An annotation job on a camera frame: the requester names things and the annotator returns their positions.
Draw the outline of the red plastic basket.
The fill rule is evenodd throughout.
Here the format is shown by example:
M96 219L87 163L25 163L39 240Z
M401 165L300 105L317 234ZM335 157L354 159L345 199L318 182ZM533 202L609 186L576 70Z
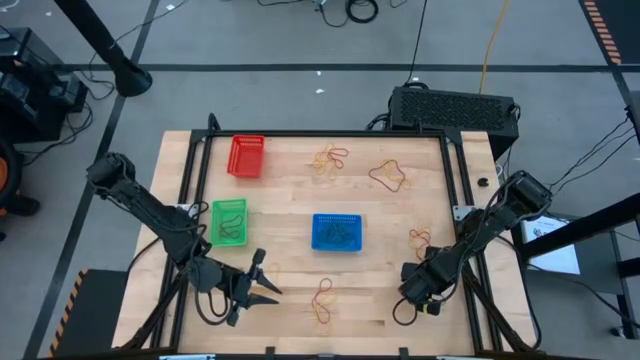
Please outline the red plastic basket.
M262 172L265 137L234 135L227 164L227 173L237 178L259 178Z

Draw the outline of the black equipment cart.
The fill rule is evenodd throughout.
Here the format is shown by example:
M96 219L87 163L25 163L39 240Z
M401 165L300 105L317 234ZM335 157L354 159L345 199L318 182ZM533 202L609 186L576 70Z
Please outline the black equipment cart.
M32 143L60 137L67 115L84 108L87 86L29 28L0 26L0 136Z

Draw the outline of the orange and black wheel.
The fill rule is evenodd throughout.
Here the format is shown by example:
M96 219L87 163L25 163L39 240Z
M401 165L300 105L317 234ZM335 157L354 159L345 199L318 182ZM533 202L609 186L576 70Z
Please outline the orange and black wheel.
M0 217L35 215L40 202L20 193L23 156L0 136Z

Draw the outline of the white paper sheet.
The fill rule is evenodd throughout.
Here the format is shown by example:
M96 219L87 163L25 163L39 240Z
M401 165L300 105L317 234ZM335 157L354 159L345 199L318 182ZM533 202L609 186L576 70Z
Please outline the white paper sheet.
M523 221L523 242L532 242L543 235L551 233L569 223L567 219L557 219L555 217L541 216L536 220ZM580 275L577 253L574 245L567 245L549 253L532 257L528 260L530 268L540 268L542 270Z

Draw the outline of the black hazard striped platform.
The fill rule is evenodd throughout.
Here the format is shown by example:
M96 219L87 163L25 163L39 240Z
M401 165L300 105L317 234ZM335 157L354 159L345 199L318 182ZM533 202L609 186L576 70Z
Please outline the black hazard striped platform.
M640 0L579 0L605 58L640 66Z
M123 271L81 270L65 303L48 355L67 357L109 351L126 278Z

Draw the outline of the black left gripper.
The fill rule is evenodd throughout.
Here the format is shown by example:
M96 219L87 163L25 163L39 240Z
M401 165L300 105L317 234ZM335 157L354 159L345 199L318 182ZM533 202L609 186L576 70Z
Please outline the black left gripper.
M189 281L198 293L210 295L214 288L223 292L227 300L227 308L219 319L208 318L200 305L200 297L195 296L196 311L208 325L219 326L224 323L234 327L239 318L239 309L249 309L256 305L277 305L278 301L263 295L251 293L253 282L277 293L282 291L262 272L262 264L266 251L258 248L252 259L248 272L232 268L208 257L196 257L190 261Z

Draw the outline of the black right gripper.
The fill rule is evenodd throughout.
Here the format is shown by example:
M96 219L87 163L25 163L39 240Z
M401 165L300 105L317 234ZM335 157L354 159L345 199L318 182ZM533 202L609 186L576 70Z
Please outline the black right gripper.
M448 300L442 293L457 284L463 258L464 250L458 246L427 247L421 263L403 264L399 293L417 312L422 312L424 304L430 304L427 314L437 316Z

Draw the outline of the blue plastic basket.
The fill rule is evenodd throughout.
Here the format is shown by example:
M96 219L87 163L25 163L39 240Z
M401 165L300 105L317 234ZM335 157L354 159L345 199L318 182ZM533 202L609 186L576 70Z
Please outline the blue plastic basket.
M363 247L362 217L353 214L314 214L311 248L328 252L358 252Z

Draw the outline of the teal rubber band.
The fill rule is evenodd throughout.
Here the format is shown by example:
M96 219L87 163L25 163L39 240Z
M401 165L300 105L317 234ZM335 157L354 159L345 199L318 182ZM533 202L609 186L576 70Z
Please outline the teal rubber band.
M222 221L219 225L219 235L221 238L237 239L241 236L244 217L236 215L232 219Z

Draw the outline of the black aluminium table frame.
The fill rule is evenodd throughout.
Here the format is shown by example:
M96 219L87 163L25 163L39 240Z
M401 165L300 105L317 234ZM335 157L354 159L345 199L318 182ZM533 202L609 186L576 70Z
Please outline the black aluminium table frame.
M162 136L151 193L165 203L245 198L249 240L218 248L213 256L246 268L254 251L266 251L264 268L281 266L277 305L243 312L234 326L212 327L196 311L191 291L180 293L151 335L154 345L188 352L253 354L387 355L407 348L413 355L470 354L504 343L483 309L467 310L458 290L437 316L414 315L398 293L400 269L414 261L409 231L428 227L434 245L454 240L451 209L465 190L454 157L443 157L437 137L415 132L270 131L265 135L262 174L238 179L226 171L232 132L210 143L204 132L168 131ZM329 144L346 148L337 176L317 175L316 153ZM411 189L386 190L368 176L384 160L396 160ZM358 252L311 248L314 214L362 217ZM315 335L311 299L321 279L333 281L332 334Z

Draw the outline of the red rubber band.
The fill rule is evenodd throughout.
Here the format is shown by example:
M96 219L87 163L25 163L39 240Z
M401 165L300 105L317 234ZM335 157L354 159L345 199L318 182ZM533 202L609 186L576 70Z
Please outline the red rubber band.
M311 299L312 311L316 321L321 325L328 325L331 321L331 305L336 299L333 281L325 277L320 280L316 293Z
M342 169L344 167L343 158L348 155L349 151L346 148L332 147L327 152L327 159L333 163L335 168Z
M386 178L384 166L387 164L392 167L394 175L399 175L400 173L404 173L406 175L396 160L389 159L384 160L379 166L370 169L368 171L368 176L378 184L382 185L386 190L392 193L397 193L402 188L400 188L397 183L391 182Z
M409 245L413 249L426 247L431 241L431 230L428 227L411 229L409 231Z

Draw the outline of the black stand pole with base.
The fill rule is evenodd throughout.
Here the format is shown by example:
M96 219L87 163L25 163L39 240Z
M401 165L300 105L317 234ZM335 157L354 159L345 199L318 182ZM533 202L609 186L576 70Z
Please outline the black stand pole with base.
M134 97L152 85L151 75L125 56L106 25L87 0L54 0L115 76L115 88L123 97Z

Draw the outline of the black metal stand beam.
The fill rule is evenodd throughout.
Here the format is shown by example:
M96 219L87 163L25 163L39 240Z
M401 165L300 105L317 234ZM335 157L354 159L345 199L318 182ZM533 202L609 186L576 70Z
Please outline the black metal stand beam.
M528 243L522 229L513 232L520 259L527 262L565 246L575 245L578 275L558 273L560 279L584 285L594 294L614 294L618 301L611 308L619 313L621 335L640 339L640 323L635 320L626 280L640 276L640 257L623 260L614 229L634 222L640 230L640 193L605 207L588 216L574 219L558 230Z

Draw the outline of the black perforated computer case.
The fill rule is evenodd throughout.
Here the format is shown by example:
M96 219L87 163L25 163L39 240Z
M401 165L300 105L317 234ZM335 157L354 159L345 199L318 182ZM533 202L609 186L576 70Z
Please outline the black perforated computer case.
M389 101L391 130L440 130L456 143L463 132L484 132L493 157L519 138L520 107L511 97L431 90L411 83L396 87Z

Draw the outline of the green plastic basket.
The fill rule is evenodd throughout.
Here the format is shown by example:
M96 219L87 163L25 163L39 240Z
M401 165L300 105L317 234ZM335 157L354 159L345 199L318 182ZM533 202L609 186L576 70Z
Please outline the green plastic basket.
M216 200L212 202L210 227L210 243L213 247L245 246L248 241L248 206L245 198ZM232 219L236 215L244 217L241 236L237 239L221 238L219 225L222 221Z

